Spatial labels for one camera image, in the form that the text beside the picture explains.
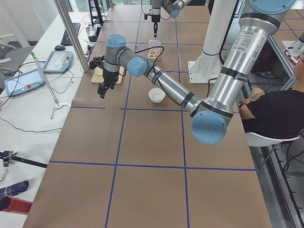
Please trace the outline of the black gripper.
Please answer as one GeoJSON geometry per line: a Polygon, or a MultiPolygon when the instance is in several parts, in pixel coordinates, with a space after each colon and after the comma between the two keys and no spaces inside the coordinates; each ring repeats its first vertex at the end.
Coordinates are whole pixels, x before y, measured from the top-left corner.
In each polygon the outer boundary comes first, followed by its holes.
{"type": "Polygon", "coordinates": [[[157,30],[158,29],[158,23],[160,22],[160,19],[161,19],[161,9],[160,8],[152,8],[151,9],[151,17],[152,17],[152,22],[154,23],[153,29],[157,30]]]}
{"type": "Polygon", "coordinates": [[[118,81],[119,72],[110,72],[106,69],[103,70],[103,83],[98,85],[97,93],[102,99],[105,98],[106,91],[110,88],[114,90],[115,83],[118,81]]]}

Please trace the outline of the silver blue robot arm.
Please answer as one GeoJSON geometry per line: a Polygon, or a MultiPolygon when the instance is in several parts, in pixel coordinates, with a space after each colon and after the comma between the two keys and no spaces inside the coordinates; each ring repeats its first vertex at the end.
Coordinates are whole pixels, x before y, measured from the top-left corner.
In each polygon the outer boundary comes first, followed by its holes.
{"type": "Polygon", "coordinates": [[[176,0],[173,3],[170,0],[152,0],[151,9],[149,9],[149,13],[145,14],[145,19],[147,19],[148,16],[152,18],[154,34],[157,34],[158,23],[161,19],[161,8],[163,8],[171,18],[175,19],[178,17],[180,11],[190,2],[191,0],[176,0]]]}
{"type": "Polygon", "coordinates": [[[173,79],[148,58],[141,57],[126,46],[122,35],[111,34],[105,55],[94,61],[103,70],[103,83],[98,94],[104,98],[113,89],[119,69],[133,76],[145,76],[180,107],[189,111],[193,136],[200,142],[214,144],[224,138],[233,117],[233,103],[255,64],[267,38],[275,34],[293,0],[247,0],[239,19],[240,31],[230,49],[215,85],[204,99],[173,79]]]}

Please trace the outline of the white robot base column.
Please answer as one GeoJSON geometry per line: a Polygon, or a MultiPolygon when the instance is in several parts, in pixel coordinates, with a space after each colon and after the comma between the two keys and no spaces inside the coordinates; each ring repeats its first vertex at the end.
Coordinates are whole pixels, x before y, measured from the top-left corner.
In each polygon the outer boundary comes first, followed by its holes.
{"type": "Polygon", "coordinates": [[[201,55],[188,62],[191,83],[207,83],[218,77],[221,70],[219,55],[229,25],[238,6],[237,0],[210,0],[212,7],[201,55]]]}

